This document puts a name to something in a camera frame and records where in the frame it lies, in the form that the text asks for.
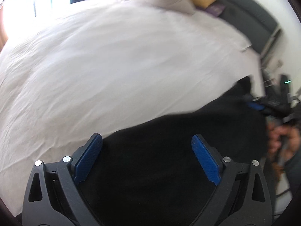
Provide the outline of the person's right hand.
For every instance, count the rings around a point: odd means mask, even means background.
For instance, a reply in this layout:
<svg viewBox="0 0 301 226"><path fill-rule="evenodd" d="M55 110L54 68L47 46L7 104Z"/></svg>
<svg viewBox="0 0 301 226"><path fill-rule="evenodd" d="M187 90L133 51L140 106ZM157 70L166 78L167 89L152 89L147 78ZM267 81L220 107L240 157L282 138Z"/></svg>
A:
<svg viewBox="0 0 301 226"><path fill-rule="evenodd" d="M275 170L297 170L300 172L300 131L290 125L276 126L269 122L268 158Z"/></svg>

